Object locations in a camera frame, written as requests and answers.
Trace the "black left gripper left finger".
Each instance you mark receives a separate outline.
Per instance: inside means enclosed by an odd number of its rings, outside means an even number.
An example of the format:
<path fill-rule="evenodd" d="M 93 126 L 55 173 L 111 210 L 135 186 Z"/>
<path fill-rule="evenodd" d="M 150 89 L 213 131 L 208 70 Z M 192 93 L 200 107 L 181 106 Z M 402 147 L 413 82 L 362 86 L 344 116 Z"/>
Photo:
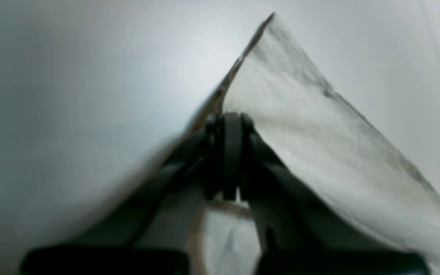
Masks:
<path fill-rule="evenodd" d="M 34 249 L 23 275 L 188 275 L 194 216 L 219 192 L 219 116 L 209 114 L 125 202 L 60 245 Z"/>

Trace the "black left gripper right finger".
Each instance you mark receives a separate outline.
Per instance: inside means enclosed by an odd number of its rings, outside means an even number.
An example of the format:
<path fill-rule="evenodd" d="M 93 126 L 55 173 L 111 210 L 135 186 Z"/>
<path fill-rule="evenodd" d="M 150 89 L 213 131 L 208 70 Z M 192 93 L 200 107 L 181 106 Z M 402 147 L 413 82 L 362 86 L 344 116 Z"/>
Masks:
<path fill-rule="evenodd" d="M 297 179 L 240 115 L 243 179 L 262 255 L 257 275 L 429 275 L 413 253 L 384 248 L 343 221 Z"/>

